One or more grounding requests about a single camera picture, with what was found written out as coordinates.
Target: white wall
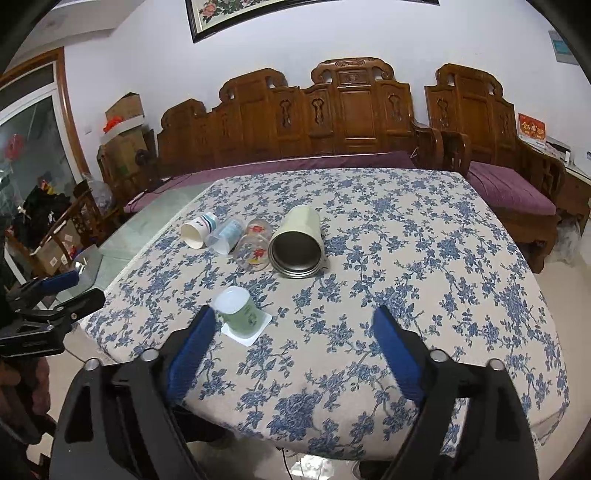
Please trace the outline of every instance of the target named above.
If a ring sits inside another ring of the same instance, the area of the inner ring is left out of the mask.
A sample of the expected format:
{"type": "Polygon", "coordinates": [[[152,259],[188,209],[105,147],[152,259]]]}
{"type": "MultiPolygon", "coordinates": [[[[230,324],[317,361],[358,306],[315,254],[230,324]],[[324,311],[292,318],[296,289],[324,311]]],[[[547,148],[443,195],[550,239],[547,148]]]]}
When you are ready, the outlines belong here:
{"type": "Polygon", "coordinates": [[[582,168],[591,150],[591,85],[577,66],[559,64],[551,25],[525,0],[441,0],[440,7],[395,0],[343,0],[276,12],[193,44],[181,0],[146,0],[109,38],[66,47],[74,119],[95,164],[104,111],[126,92],[141,95],[150,125],[188,98],[210,109],[235,76],[271,67],[290,85],[311,85],[317,63],[379,57],[411,84],[415,115],[427,123],[423,86],[444,63],[486,70],[517,111],[546,122],[571,145],[582,168]],[[90,134],[85,130],[92,128],[90,134]]]}

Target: plastic cup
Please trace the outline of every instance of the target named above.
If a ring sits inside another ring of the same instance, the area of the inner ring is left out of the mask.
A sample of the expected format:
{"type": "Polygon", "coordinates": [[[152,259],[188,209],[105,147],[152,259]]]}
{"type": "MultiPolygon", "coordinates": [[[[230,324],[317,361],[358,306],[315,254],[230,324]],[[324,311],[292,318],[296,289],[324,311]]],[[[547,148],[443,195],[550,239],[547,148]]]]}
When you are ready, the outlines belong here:
{"type": "Polygon", "coordinates": [[[201,248],[207,236],[218,226],[217,217],[211,212],[201,213],[197,218],[183,224],[181,240],[190,248],[201,248]]]}
{"type": "Polygon", "coordinates": [[[244,229],[244,223],[230,218],[209,234],[205,244],[219,255],[228,255],[240,240],[244,229]]]}
{"type": "Polygon", "coordinates": [[[254,335],[265,317],[265,312],[256,307],[251,294],[242,287],[228,287],[214,299],[212,307],[240,338],[254,335]]]}

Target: carved wooden backrest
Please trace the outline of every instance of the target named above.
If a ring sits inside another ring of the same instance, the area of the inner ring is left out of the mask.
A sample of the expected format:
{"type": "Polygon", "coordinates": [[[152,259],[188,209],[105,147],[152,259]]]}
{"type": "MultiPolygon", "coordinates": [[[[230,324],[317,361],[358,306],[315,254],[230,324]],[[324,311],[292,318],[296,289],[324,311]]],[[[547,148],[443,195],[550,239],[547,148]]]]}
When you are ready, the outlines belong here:
{"type": "Polygon", "coordinates": [[[425,87],[431,126],[467,134],[474,160],[518,167],[515,109],[503,99],[503,87],[490,73],[445,64],[437,86],[425,87]]]}
{"type": "Polygon", "coordinates": [[[410,86],[380,59],[328,60],[314,85],[289,87],[263,69],[234,78],[207,113],[187,100],[165,112],[158,134],[166,174],[321,154],[412,152],[410,86]]]}

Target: black bag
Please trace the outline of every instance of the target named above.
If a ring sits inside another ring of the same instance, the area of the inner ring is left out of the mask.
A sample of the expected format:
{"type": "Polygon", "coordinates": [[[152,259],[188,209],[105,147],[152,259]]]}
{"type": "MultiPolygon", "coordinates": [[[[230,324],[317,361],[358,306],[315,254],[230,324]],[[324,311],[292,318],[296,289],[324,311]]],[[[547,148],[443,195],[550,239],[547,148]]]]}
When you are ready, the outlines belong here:
{"type": "Polygon", "coordinates": [[[43,237],[70,205],[70,199],[63,193],[50,195],[35,187],[22,206],[25,213],[19,213],[12,219],[14,236],[30,250],[37,249],[43,237]]]}

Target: cardboard box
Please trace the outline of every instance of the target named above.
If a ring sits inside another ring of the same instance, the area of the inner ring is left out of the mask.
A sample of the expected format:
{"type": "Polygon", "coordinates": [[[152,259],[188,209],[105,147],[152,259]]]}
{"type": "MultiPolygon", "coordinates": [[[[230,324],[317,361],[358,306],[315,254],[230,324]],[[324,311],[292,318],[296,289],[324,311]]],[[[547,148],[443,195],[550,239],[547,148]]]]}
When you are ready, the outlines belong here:
{"type": "Polygon", "coordinates": [[[68,252],[73,248],[79,249],[82,247],[80,235],[72,220],[62,223],[56,228],[56,230],[57,233],[55,233],[54,236],[52,236],[35,254],[43,265],[43,268],[45,268],[45,271],[50,275],[55,274],[62,265],[68,265],[68,259],[55,239],[60,241],[64,247],[66,247],[68,252]]]}
{"type": "Polygon", "coordinates": [[[116,104],[105,112],[107,121],[114,119],[116,116],[120,116],[123,120],[129,120],[130,118],[143,114],[142,101],[139,95],[133,92],[129,92],[127,95],[121,97],[116,104]]]}
{"type": "Polygon", "coordinates": [[[135,163],[138,150],[147,150],[141,127],[117,135],[105,145],[105,154],[118,176],[127,176],[139,171],[135,163]]]}

